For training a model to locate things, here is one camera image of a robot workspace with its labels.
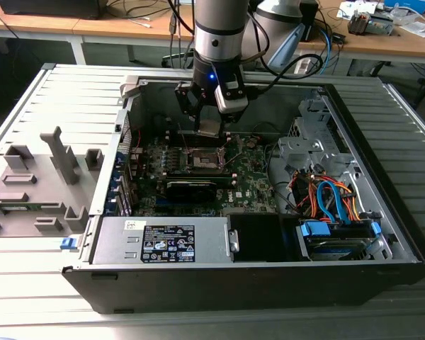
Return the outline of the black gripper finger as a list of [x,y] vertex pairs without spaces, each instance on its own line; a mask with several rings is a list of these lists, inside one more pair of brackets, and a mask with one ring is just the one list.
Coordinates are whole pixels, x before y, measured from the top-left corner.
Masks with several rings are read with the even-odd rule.
[[248,106],[243,105],[226,105],[220,106],[220,118],[222,123],[237,123]]
[[200,129],[200,117],[208,99],[206,90],[195,82],[180,81],[174,89],[181,112],[194,122],[194,131]]

